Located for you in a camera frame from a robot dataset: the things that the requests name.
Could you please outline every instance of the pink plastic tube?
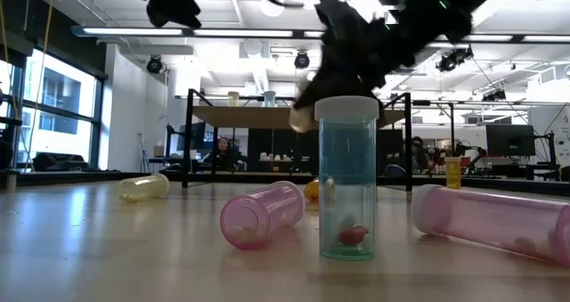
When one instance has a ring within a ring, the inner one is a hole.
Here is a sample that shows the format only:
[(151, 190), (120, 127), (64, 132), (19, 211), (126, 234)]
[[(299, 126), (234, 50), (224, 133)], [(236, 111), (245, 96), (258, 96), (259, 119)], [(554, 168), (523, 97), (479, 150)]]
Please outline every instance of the pink plastic tube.
[(570, 266), (570, 205), (421, 186), (411, 201), (416, 227)]
[(291, 182), (277, 182), (229, 200), (220, 214), (225, 239), (238, 249), (260, 249), (276, 231), (295, 225), (305, 196)]

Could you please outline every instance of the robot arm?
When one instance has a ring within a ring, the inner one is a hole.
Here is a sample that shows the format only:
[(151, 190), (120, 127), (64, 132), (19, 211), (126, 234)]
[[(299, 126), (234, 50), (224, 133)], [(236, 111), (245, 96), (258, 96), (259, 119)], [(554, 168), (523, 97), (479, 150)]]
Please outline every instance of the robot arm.
[[(285, 4), (302, 8), (301, 4)], [(398, 5), (396, 25), (384, 19), (364, 20), (345, 1), (320, 0), (315, 6), (325, 27), (322, 64), (293, 105), (291, 124), (304, 131), (313, 121), (313, 106), (322, 98), (340, 95), (373, 97), (372, 89), (386, 84), (385, 75), (410, 67), (415, 55), (440, 35), (458, 43), (471, 32), (471, 13), (486, 0), (379, 0)], [(194, 0), (150, 0), (147, 13), (155, 27), (172, 21), (197, 29), (200, 9)]]

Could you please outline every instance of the ceiling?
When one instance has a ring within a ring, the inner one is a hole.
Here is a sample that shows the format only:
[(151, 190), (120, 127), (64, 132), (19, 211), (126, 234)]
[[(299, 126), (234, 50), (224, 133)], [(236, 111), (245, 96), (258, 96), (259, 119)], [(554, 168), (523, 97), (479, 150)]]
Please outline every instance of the ceiling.
[[(285, 10), (277, 17), (267, 15), (262, 0), (196, 0), (202, 10), (199, 19), (205, 28), (248, 29), (320, 29), (322, 26), (310, 3), (315, 0), (290, 0), (307, 4), (307, 9)], [(84, 26), (150, 27), (145, 2), (140, 0), (54, 0), (56, 9)], [(476, 31), (483, 33), (549, 33), (570, 34), (570, 0), (489, 0), (474, 16)], [(248, 67), (239, 59), (237, 39), (138, 38), (129, 40), (132, 52), (137, 48), (162, 45), (190, 45), (204, 69), (203, 85), (244, 86), (253, 80)], [(319, 66), (319, 42), (273, 40), (271, 47), (291, 48), (291, 54), (279, 54), (269, 64), (270, 81), (295, 82)], [(293, 59), (297, 49), (309, 52), (310, 69), (295, 70)], [(489, 80), (502, 81), (507, 89), (524, 90), (526, 81), (547, 69), (549, 63), (570, 63), (570, 47), (565, 45), (473, 45), (477, 63), (472, 61), (456, 70), (441, 74), (435, 71), (439, 54), (430, 50), (419, 57), (419, 65), (411, 76), (388, 77), (387, 89), (440, 92), (472, 92), (489, 85)], [(148, 60), (140, 54), (136, 58)]]

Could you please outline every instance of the person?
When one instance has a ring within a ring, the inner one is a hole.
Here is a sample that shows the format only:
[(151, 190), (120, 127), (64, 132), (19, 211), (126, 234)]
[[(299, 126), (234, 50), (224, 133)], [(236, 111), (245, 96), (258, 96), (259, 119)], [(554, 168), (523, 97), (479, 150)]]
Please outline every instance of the person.
[[(234, 167), (233, 163), (233, 152), (230, 149), (230, 141), (225, 138), (221, 137), (217, 140), (217, 159), (216, 159), (216, 168), (221, 170), (232, 170)], [(212, 163), (212, 159), (214, 158), (214, 154), (210, 152), (204, 158), (205, 163)]]

